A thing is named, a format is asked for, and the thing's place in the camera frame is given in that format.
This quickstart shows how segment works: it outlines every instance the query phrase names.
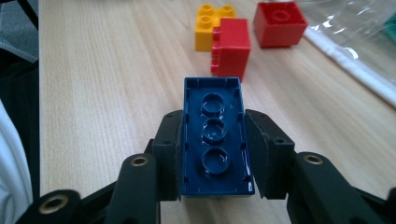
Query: blue plastic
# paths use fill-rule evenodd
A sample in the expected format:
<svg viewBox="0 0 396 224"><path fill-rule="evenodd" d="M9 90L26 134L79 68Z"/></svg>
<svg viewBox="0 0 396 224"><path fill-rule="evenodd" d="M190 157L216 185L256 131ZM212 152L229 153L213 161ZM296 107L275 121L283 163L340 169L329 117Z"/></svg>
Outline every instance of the blue plastic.
<svg viewBox="0 0 396 224"><path fill-rule="evenodd" d="M181 193L254 194L239 78L186 77Z"/></svg>

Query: red block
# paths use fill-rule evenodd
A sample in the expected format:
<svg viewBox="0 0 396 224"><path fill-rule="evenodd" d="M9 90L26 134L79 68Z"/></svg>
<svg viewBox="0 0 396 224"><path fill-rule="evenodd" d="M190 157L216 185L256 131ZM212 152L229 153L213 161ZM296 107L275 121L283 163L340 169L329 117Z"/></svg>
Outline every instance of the red block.
<svg viewBox="0 0 396 224"><path fill-rule="evenodd" d="M297 45L308 25L294 2L259 3L253 24L262 48Z"/></svg>
<svg viewBox="0 0 396 224"><path fill-rule="evenodd" d="M242 82L250 53L248 21L221 19L213 28L211 72L218 77L239 77Z"/></svg>

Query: lego brick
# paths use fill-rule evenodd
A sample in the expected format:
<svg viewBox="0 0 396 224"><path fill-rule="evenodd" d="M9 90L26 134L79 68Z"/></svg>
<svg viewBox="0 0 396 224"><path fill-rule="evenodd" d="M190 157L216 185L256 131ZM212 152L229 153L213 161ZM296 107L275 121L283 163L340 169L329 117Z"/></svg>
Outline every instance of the lego brick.
<svg viewBox="0 0 396 224"><path fill-rule="evenodd" d="M195 50L210 52L213 27L219 26L220 18L235 17L236 10L230 5L214 8L210 4L203 4L198 8L195 22Z"/></svg>
<svg viewBox="0 0 396 224"><path fill-rule="evenodd" d="M257 5L254 30L262 48L297 45L308 23L295 2Z"/></svg>
<svg viewBox="0 0 396 224"><path fill-rule="evenodd" d="M186 77L181 193L254 194L237 77Z"/></svg>
<svg viewBox="0 0 396 224"><path fill-rule="evenodd" d="M250 53L248 21L221 19L213 29L211 72L218 77L239 77L242 81Z"/></svg>
<svg viewBox="0 0 396 224"><path fill-rule="evenodd" d="M396 13L384 23L385 33L396 43Z"/></svg>

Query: wooden table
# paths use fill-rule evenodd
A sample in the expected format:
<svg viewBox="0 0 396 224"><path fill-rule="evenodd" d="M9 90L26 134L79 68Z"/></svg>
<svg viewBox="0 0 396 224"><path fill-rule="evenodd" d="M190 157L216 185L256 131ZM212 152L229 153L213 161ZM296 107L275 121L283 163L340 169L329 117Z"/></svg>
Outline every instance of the wooden table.
<svg viewBox="0 0 396 224"><path fill-rule="evenodd" d="M194 51L188 1L40 2L41 194L85 197L143 152L163 115L183 107L184 77L210 77ZM212 1L215 7L222 1ZM268 114L295 150L328 157L351 185L385 198L396 186L396 113L307 40L260 49L257 2L230 1L247 18L251 53L245 108ZM287 223L284 201L183 199L162 203L163 223Z"/></svg>

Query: yellow lego brick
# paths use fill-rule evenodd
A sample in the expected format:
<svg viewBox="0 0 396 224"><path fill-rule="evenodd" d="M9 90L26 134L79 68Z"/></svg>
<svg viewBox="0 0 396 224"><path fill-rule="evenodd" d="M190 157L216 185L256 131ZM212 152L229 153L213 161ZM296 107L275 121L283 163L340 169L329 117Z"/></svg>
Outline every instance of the yellow lego brick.
<svg viewBox="0 0 396 224"><path fill-rule="evenodd" d="M220 8L213 8L206 3L198 8L195 22L195 50L212 50L213 27L220 25L221 18L235 18L236 10L231 5L224 5Z"/></svg>

